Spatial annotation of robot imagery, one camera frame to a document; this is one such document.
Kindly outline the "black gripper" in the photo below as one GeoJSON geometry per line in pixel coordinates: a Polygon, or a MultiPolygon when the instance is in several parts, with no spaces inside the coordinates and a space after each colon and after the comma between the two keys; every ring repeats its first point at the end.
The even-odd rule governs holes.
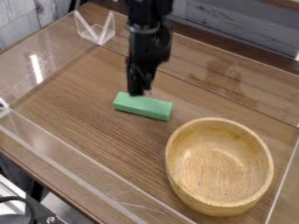
{"type": "Polygon", "coordinates": [[[128,26],[127,92],[140,96],[152,88],[156,68],[170,59],[174,33],[166,25],[154,28],[128,26]]]}

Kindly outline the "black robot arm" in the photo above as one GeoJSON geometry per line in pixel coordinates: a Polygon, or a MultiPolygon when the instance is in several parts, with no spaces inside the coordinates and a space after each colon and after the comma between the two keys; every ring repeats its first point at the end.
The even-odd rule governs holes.
{"type": "Polygon", "coordinates": [[[128,57],[127,92],[144,95],[152,88],[156,69],[171,56],[174,33],[167,25],[174,0],[125,0],[128,57]]]}

